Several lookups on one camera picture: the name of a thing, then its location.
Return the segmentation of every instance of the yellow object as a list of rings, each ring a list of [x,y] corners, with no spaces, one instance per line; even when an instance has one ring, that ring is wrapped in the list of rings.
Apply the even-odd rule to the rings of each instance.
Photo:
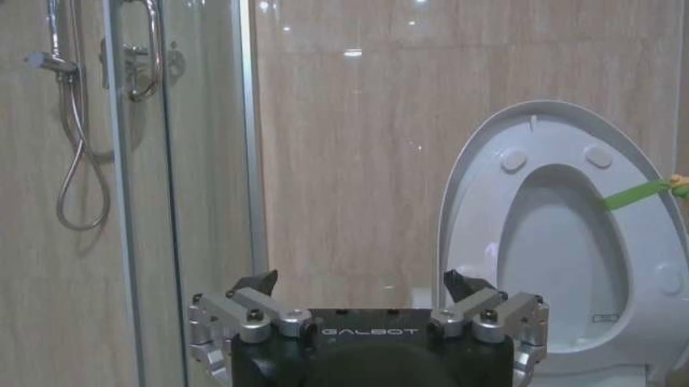
[[[671,188],[682,187],[683,185],[689,185],[689,177],[683,177],[677,173],[669,177],[669,186]]]

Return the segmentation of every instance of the beige marble tile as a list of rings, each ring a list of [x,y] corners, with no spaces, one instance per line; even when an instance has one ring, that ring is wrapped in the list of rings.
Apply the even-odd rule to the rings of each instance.
[[[328,19],[336,3],[356,6],[280,3],[316,26],[297,50],[275,38],[280,19],[257,12],[269,263],[295,302],[407,305],[431,283],[452,161],[491,112],[535,98],[578,103],[671,172],[681,2],[390,1]],[[356,41],[346,32],[315,35],[374,19],[360,56],[337,52]]]
[[[86,73],[100,85],[92,40],[102,35],[100,2],[80,2]],[[100,231],[58,224],[54,201],[72,151],[58,127],[53,75],[22,61],[46,50],[45,2],[0,4],[0,355],[2,385],[133,384],[117,211]],[[106,94],[89,87],[90,135],[109,145]],[[102,165],[113,189],[112,165]],[[92,171],[81,169],[66,200],[68,216],[98,211]]]

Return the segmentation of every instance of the glass shower enclosure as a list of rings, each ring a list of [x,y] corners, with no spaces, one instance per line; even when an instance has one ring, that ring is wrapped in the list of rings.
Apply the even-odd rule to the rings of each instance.
[[[104,1],[140,385],[212,385],[187,367],[185,302],[267,267],[247,10],[236,0]]]

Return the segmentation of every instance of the chrome pipe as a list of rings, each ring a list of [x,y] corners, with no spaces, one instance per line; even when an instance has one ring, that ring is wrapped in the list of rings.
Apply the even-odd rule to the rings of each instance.
[[[46,0],[46,26],[50,33],[50,53],[60,57],[60,1]]]

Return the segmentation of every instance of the white toilet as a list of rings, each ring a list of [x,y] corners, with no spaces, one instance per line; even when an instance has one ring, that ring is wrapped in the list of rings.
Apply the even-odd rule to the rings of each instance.
[[[438,276],[454,268],[510,294],[544,297],[548,349],[534,386],[663,385],[686,358],[689,268],[674,200],[663,193],[611,212],[601,205],[658,178],[619,130],[562,102],[494,114],[459,154]],[[451,303],[440,284],[435,291]]]

